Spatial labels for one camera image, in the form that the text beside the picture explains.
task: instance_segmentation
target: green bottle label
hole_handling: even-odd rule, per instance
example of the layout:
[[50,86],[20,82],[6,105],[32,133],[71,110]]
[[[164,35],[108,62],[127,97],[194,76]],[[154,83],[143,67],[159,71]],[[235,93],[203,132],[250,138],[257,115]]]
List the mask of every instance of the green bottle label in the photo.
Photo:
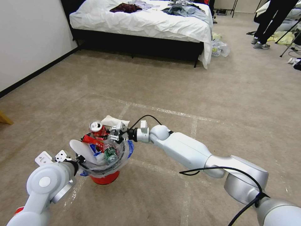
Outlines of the green bottle label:
[[106,160],[111,156],[111,155],[114,155],[116,154],[116,149],[113,148],[113,147],[110,147],[110,148],[107,148],[105,151],[104,151],[104,155],[106,157]]

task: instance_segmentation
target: wooden object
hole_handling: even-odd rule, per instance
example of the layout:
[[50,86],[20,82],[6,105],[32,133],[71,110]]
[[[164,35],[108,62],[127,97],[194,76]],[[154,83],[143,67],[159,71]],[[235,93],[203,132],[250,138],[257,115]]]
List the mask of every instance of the wooden object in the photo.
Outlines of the wooden object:
[[13,124],[13,121],[11,121],[2,111],[0,111],[0,122],[10,125]]

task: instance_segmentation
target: plastic water bottle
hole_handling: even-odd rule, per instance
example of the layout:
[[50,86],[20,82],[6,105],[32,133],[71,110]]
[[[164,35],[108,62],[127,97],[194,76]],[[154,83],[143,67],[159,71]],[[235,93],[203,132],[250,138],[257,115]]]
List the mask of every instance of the plastic water bottle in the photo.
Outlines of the plastic water bottle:
[[105,158],[109,164],[118,160],[116,149],[112,143],[106,143],[103,149]]

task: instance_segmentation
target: white wall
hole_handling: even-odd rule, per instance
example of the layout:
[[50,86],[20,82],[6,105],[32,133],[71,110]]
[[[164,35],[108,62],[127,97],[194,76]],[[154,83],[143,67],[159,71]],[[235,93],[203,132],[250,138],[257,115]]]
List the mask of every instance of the white wall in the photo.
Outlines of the white wall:
[[[235,11],[243,13],[254,13],[260,0],[238,0]],[[232,9],[234,0],[215,0],[214,8]]]
[[0,91],[76,46],[60,0],[1,0]]

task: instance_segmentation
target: red trash bin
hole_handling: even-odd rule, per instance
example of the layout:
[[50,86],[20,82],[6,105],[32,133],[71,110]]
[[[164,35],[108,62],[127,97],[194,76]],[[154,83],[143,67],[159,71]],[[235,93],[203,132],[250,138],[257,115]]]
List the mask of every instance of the red trash bin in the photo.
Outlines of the red trash bin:
[[117,177],[119,176],[119,173],[120,173],[120,171],[116,171],[115,173],[109,174],[102,178],[93,177],[91,175],[89,175],[89,176],[96,184],[107,185],[107,184],[112,183],[114,180],[116,180]]

